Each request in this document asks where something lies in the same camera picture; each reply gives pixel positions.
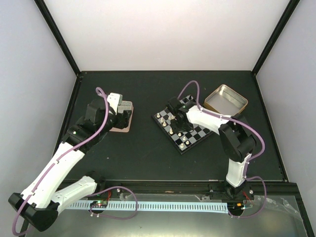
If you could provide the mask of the left circuit board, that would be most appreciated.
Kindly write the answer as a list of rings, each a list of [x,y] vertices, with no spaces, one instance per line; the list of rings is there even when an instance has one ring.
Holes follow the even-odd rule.
[[[108,205],[107,200],[95,200],[90,204],[92,208],[106,208]]]

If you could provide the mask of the black mounting rail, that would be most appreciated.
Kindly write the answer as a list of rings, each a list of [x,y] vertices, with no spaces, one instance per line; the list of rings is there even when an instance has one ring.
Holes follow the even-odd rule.
[[[132,190],[135,194],[183,194],[207,195],[211,199],[242,200],[245,197],[254,199],[262,196],[264,189],[268,196],[294,196],[301,198],[297,184],[281,181],[260,180],[246,181],[239,188],[229,188],[225,181],[102,181],[96,191],[114,187],[112,194],[122,191],[123,187]]]

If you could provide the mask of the silver tin tray pink rim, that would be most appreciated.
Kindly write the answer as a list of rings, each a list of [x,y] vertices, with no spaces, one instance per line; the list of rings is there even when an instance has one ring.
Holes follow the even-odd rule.
[[[133,116],[133,103],[131,101],[122,101],[118,105],[117,110],[117,123],[110,129],[110,132],[128,133],[131,126],[131,120]]]

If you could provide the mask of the gold tin box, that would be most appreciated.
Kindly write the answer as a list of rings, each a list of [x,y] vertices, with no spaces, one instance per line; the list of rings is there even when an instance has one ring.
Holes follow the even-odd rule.
[[[216,113],[234,116],[240,114],[247,104],[246,98],[222,84],[205,98],[203,106]]]

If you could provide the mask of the checkered chess board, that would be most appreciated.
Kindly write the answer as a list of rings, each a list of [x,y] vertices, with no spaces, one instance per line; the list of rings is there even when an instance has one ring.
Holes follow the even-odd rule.
[[[184,115],[185,113],[189,111],[189,109],[193,106],[195,106],[197,103],[196,101],[188,101],[188,99],[184,97],[182,99],[178,99],[182,103],[182,107],[179,109],[178,113],[176,115]],[[173,135],[169,134],[169,130],[171,128],[171,120],[168,118],[170,116],[173,116],[173,114],[165,107],[162,111],[158,112],[160,113],[160,118],[156,118],[156,114],[152,115],[153,120],[158,125],[158,127],[163,131],[163,133],[167,136],[167,138],[171,141],[173,146],[178,150],[180,154],[184,154],[189,149],[193,148],[197,144],[201,143],[203,140],[208,138],[210,135],[213,134],[211,130],[209,130],[206,127],[203,127],[202,125],[193,124],[194,128],[192,132],[182,132],[182,137],[178,137],[178,133],[173,132]],[[167,126],[163,127],[162,123],[160,123],[160,119],[164,118],[164,121],[166,122]],[[188,141],[190,142],[189,145],[186,145],[184,141],[182,140],[183,137],[186,137]]]

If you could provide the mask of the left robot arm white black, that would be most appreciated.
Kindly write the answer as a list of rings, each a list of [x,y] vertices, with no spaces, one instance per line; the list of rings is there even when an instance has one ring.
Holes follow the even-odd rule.
[[[133,104],[110,95],[96,99],[86,113],[62,138],[56,153],[35,181],[23,192],[13,193],[8,202],[38,231],[47,230],[69,205],[84,197],[101,197],[106,191],[105,178],[94,171],[75,183],[58,190],[71,169],[98,144],[109,131],[128,132]]]

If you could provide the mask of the circuit board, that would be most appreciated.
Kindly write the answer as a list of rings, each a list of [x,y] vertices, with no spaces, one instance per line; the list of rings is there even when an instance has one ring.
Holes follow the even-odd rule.
[[[253,207],[252,203],[228,203],[227,204],[228,210],[229,211],[237,211],[237,210],[245,210]]]
[[[95,200],[90,204],[92,208],[106,208],[108,205],[107,200]]]

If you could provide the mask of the right circuit board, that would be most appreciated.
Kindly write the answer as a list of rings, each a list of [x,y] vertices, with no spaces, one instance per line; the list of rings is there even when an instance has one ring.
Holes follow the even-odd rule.
[[[227,204],[228,210],[229,211],[237,211],[237,210],[245,210],[253,207],[252,203],[228,203]]]

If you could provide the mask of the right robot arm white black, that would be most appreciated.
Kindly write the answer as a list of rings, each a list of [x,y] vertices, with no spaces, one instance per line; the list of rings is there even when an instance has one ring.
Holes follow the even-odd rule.
[[[220,136],[222,147],[229,159],[224,192],[230,199],[240,196],[246,181],[246,169],[256,146],[248,124],[191,102],[182,105],[176,101],[175,105],[167,104],[166,107],[175,116],[171,120],[171,127],[176,133],[188,132],[193,129],[193,125],[200,125]]]

